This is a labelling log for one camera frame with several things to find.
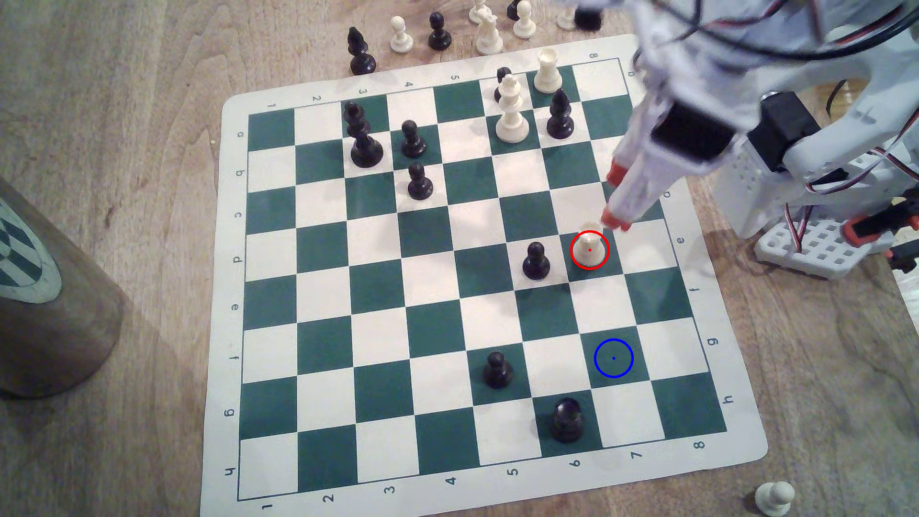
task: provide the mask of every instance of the black chess piece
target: black chess piece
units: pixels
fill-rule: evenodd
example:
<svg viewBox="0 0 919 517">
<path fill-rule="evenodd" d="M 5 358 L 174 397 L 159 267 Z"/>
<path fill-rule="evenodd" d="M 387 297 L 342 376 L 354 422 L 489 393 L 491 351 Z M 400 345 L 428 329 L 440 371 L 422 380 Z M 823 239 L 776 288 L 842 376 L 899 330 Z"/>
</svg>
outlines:
<svg viewBox="0 0 919 517">
<path fill-rule="evenodd" d="M 425 177 L 425 166 L 411 164 L 408 166 L 408 176 L 412 179 L 408 182 L 408 195 L 412 196 L 413 200 L 423 201 L 431 197 L 434 193 L 434 183 Z"/>
<path fill-rule="evenodd" d="M 530 280 L 542 280 L 549 274 L 549 258 L 542 243 L 531 242 L 527 247 L 527 257 L 523 260 L 523 274 Z"/>
<path fill-rule="evenodd" d="M 576 442 L 581 438 L 584 434 L 584 415 L 577 400 L 565 397 L 555 403 L 549 431 L 552 438 L 562 443 Z"/>
<path fill-rule="evenodd" d="M 572 104 L 568 100 L 568 94 L 559 88 L 555 95 L 552 96 L 552 103 L 549 105 L 549 121 L 546 122 L 546 132 L 552 138 L 561 140 L 568 138 L 574 132 L 574 120 L 571 118 Z"/>
<path fill-rule="evenodd" d="M 367 42 L 356 27 L 347 30 L 347 53 L 354 56 L 351 58 L 352 74 L 369 74 L 377 69 L 377 60 L 367 53 Z"/>
<path fill-rule="evenodd" d="M 488 354 L 488 362 L 483 369 L 485 383 L 494 388 L 501 389 L 511 384 L 514 378 L 514 367 L 505 359 L 505 355 L 498 350 Z"/>
<path fill-rule="evenodd" d="M 349 100 L 345 103 L 344 118 L 348 136 L 355 139 L 351 161 L 362 168 L 377 165 L 383 159 L 383 146 L 369 135 L 370 123 L 364 117 L 364 109 Z"/>
<path fill-rule="evenodd" d="M 444 15 L 435 11 L 431 13 L 428 21 L 431 22 L 431 29 L 434 31 L 427 37 L 427 46 L 436 51 L 445 51 L 453 42 L 453 37 L 444 30 Z"/>
<path fill-rule="evenodd" d="M 403 155 L 409 158 L 417 158 L 425 153 L 427 150 L 427 143 L 425 139 L 418 134 L 418 124 L 414 123 L 414 121 L 403 122 L 403 135 L 405 136 L 405 140 L 403 141 Z"/>
</svg>

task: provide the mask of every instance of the black pawn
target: black pawn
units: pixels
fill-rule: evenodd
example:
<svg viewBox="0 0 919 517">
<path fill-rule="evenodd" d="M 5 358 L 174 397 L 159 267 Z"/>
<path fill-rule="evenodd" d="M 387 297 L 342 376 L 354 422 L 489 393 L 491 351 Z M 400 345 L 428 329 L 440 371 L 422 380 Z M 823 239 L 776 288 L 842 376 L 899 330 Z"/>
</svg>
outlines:
<svg viewBox="0 0 919 517">
<path fill-rule="evenodd" d="M 505 359 L 503 353 L 496 350 L 488 354 L 483 376 L 488 386 L 501 389 L 511 384 L 511 379 L 514 378 L 514 367 Z"/>
<path fill-rule="evenodd" d="M 408 176 L 412 180 L 408 182 L 408 195 L 413 200 L 422 201 L 431 197 L 434 193 L 434 183 L 425 178 L 425 166 L 421 164 L 411 164 L 408 166 Z"/>
<path fill-rule="evenodd" d="M 453 37 L 444 30 L 444 15 L 433 12 L 428 21 L 431 22 L 431 29 L 434 32 L 431 32 L 431 35 L 427 37 L 427 46 L 436 51 L 445 51 L 450 46 L 450 43 L 453 42 Z"/>
<path fill-rule="evenodd" d="M 552 104 L 549 106 L 549 122 L 546 123 L 546 132 L 552 138 L 561 140 L 568 138 L 574 132 L 574 120 L 571 118 L 572 104 L 568 100 L 568 95 L 559 88 L 555 95 L 552 96 Z"/>
<path fill-rule="evenodd" d="M 427 150 L 425 139 L 418 135 L 418 124 L 414 121 L 403 122 L 403 155 L 410 158 L 417 158 L 423 155 Z"/>
<path fill-rule="evenodd" d="M 552 410 L 552 437 L 562 443 L 576 442 L 584 434 L 584 415 L 581 405 L 573 398 L 563 398 Z"/>
<path fill-rule="evenodd" d="M 532 242 L 527 247 L 527 257 L 523 260 L 523 274 L 530 280 L 542 280 L 549 274 L 549 258 L 546 248 L 539 242 Z"/>
</svg>

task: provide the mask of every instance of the chess piece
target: chess piece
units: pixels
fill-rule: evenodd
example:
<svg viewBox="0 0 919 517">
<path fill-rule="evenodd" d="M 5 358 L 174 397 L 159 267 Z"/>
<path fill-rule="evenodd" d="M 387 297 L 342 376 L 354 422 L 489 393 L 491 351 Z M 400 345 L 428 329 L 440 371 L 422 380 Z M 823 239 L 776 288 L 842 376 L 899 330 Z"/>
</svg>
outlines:
<svg viewBox="0 0 919 517">
<path fill-rule="evenodd" d="M 392 17 L 390 25 L 395 32 L 390 40 L 390 48 L 400 54 L 410 51 L 414 47 L 414 38 L 405 33 L 405 20 L 402 17 Z"/>
<path fill-rule="evenodd" d="M 488 362 L 483 369 L 485 383 L 494 388 L 501 389 L 511 384 L 514 378 L 514 367 L 505 359 L 505 355 L 498 350 L 488 354 Z"/>
<path fill-rule="evenodd" d="M 431 197 L 434 193 L 434 183 L 425 176 L 425 166 L 411 164 L 408 166 L 408 176 L 412 179 L 408 182 L 408 195 L 413 200 L 423 201 Z"/>
<path fill-rule="evenodd" d="M 552 103 L 549 105 L 549 121 L 546 122 L 546 132 L 552 138 L 568 138 L 574 132 L 574 120 L 571 118 L 572 105 L 568 95 L 561 88 L 555 90 Z"/>
<path fill-rule="evenodd" d="M 581 438 L 584 434 L 584 415 L 577 400 L 565 397 L 555 403 L 549 431 L 552 438 L 562 443 L 576 442 Z"/>
<path fill-rule="evenodd" d="M 433 31 L 427 37 L 427 46 L 436 51 L 445 51 L 450 46 L 450 43 L 453 42 L 453 37 L 444 30 L 444 15 L 438 12 L 431 13 L 428 22 L 431 24 Z"/>
<path fill-rule="evenodd" d="M 347 53 L 351 54 L 351 73 L 369 74 L 377 69 L 377 60 L 367 53 L 367 42 L 356 27 L 347 30 Z"/>
<path fill-rule="evenodd" d="M 549 258 L 542 243 L 532 242 L 527 247 L 527 257 L 523 260 L 523 274 L 530 280 L 542 280 L 549 275 Z"/>
</svg>

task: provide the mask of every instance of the white chess piece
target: white chess piece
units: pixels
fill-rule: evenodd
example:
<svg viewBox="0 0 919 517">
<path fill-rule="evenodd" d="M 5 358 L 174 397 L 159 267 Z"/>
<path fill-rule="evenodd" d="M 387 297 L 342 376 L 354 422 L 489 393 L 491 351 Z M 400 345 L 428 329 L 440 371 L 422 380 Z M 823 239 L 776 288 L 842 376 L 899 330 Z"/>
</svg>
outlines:
<svg viewBox="0 0 919 517">
<path fill-rule="evenodd" d="M 520 114 L 523 108 L 523 99 L 520 98 L 520 81 L 511 74 L 505 75 L 498 85 L 498 108 L 505 114 L 498 119 L 494 132 L 502 141 L 508 144 L 522 142 L 529 134 L 529 122 Z"/>
<path fill-rule="evenodd" d="M 517 4 L 517 15 L 520 19 L 514 22 L 514 35 L 523 40 L 529 40 L 536 34 L 536 23 L 533 22 L 533 6 L 527 0 Z"/>
<path fill-rule="evenodd" d="M 479 35 L 475 39 L 475 50 L 485 55 L 501 53 L 505 42 L 501 39 L 501 34 L 498 33 L 498 28 L 495 26 L 498 23 L 498 17 L 492 14 L 491 9 L 487 11 L 485 9 L 487 7 L 476 11 L 482 23 L 479 24 Z"/>
<path fill-rule="evenodd" d="M 542 93 L 555 93 L 562 87 L 559 74 L 559 54 L 553 49 L 539 51 L 539 71 L 533 77 L 533 86 Z"/>
<path fill-rule="evenodd" d="M 405 20 L 402 17 L 392 17 L 390 25 L 392 25 L 392 31 L 396 33 L 390 40 L 390 48 L 400 54 L 410 51 L 414 46 L 414 39 L 405 34 Z"/>
<path fill-rule="evenodd" d="M 781 517 L 788 513 L 793 499 L 795 489 L 785 481 L 764 483 L 756 489 L 754 495 L 756 508 L 769 517 Z"/>
</svg>

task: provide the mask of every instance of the white square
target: white square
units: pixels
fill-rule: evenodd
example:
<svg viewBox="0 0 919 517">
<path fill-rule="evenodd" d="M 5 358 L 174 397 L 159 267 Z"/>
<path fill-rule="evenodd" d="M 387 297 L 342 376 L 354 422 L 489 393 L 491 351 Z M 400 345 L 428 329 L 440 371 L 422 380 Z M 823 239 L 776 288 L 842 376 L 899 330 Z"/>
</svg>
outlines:
<svg viewBox="0 0 919 517">
<path fill-rule="evenodd" d="M 243 382 L 297 374 L 297 326 L 254 328 L 243 333 Z"/>
<path fill-rule="evenodd" d="M 414 415 L 360 422 L 356 431 L 358 482 L 418 474 Z"/>
<path fill-rule="evenodd" d="M 297 158 L 293 145 L 249 152 L 249 191 L 280 189 L 297 184 Z"/>
<path fill-rule="evenodd" d="M 502 198 L 549 189 L 546 162 L 542 159 L 540 149 L 494 155 L 492 164 L 498 196 Z"/>
<path fill-rule="evenodd" d="M 465 351 L 415 357 L 411 366 L 415 415 L 472 405 L 469 360 Z"/>
<path fill-rule="evenodd" d="M 505 241 L 505 224 L 501 202 L 497 199 L 451 204 L 450 233 L 453 249 L 467 249 L 501 244 Z"/>
<path fill-rule="evenodd" d="M 297 431 L 341 427 L 356 421 L 354 368 L 297 376 Z"/>
<path fill-rule="evenodd" d="M 297 274 L 297 230 L 277 230 L 245 237 L 245 280 Z"/>
<path fill-rule="evenodd" d="M 457 262 L 452 251 L 403 258 L 405 306 L 460 298 Z"/>
<path fill-rule="evenodd" d="M 487 349 L 523 340 L 513 292 L 459 299 L 466 350 Z"/>
<path fill-rule="evenodd" d="M 402 256 L 395 213 L 349 219 L 347 261 L 351 266 L 396 260 Z"/>
<path fill-rule="evenodd" d="M 339 223 L 347 219 L 345 181 L 327 179 L 297 185 L 297 227 Z"/>
<path fill-rule="evenodd" d="M 651 380 L 709 370 L 691 317 L 638 325 L 638 337 Z"/>
<path fill-rule="evenodd" d="M 342 156 L 345 158 L 345 178 L 358 178 L 378 172 L 392 171 L 392 139 L 390 138 L 390 132 L 372 132 L 370 136 L 383 146 L 383 159 L 373 167 L 362 168 L 354 165 L 354 161 L 351 160 L 351 148 L 354 147 L 354 138 L 346 136 L 342 139 Z"/>
<path fill-rule="evenodd" d="M 526 341 L 523 354 L 527 360 L 529 391 L 533 396 L 590 389 L 579 335 Z"/>
<path fill-rule="evenodd" d="M 296 432 L 239 442 L 240 499 L 296 492 L 297 473 Z"/>
<path fill-rule="evenodd" d="M 607 204 L 600 183 L 553 189 L 550 196 L 560 234 L 580 232 L 584 223 L 599 223 L 600 213 Z"/>
<path fill-rule="evenodd" d="M 578 142 L 587 142 L 590 140 L 590 132 L 587 130 L 587 119 L 584 118 L 584 106 L 580 102 L 572 103 L 571 118 L 574 121 L 574 131 L 568 138 L 552 138 L 546 129 L 549 122 L 549 107 L 536 108 L 533 110 L 533 117 L 536 120 L 536 130 L 539 135 L 539 145 L 542 147 L 555 147 L 558 145 L 577 144 Z"/>
<path fill-rule="evenodd" d="M 352 315 L 351 350 L 355 366 L 408 359 L 405 307 Z"/>
<path fill-rule="evenodd" d="M 338 102 L 304 106 L 293 110 L 293 142 L 311 144 L 338 140 L 342 133 L 342 107 Z"/>
<path fill-rule="evenodd" d="M 492 154 L 484 117 L 442 122 L 437 125 L 443 163 L 484 158 Z"/>
<path fill-rule="evenodd" d="M 576 64 L 572 67 L 581 101 L 627 95 L 625 79 L 618 59 Z"/>
<path fill-rule="evenodd" d="M 414 121 L 418 127 L 437 124 L 437 107 L 434 104 L 434 89 L 413 90 L 409 92 L 390 93 L 386 96 L 390 113 L 390 131 L 399 131 L 405 121 Z"/>
<path fill-rule="evenodd" d="M 634 223 L 628 232 L 615 232 L 613 238 L 624 273 L 676 267 L 664 219 Z"/>
<path fill-rule="evenodd" d="M 651 381 L 605 386 L 591 391 L 604 447 L 664 438 Z"/>
<path fill-rule="evenodd" d="M 625 275 L 573 281 L 571 287 L 578 331 L 596 332 L 635 325 Z"/>
<path fill-rule="evenodd" d="M 532 398 L 475 406 L 472 416 L 481 465 L 542 455 Z"/>
<path fill-rule="evenodd" d="M 297 321 L 315 321 L 349 314 L 351 276 L 348 268 L 297 275 Z"/>
</svg>

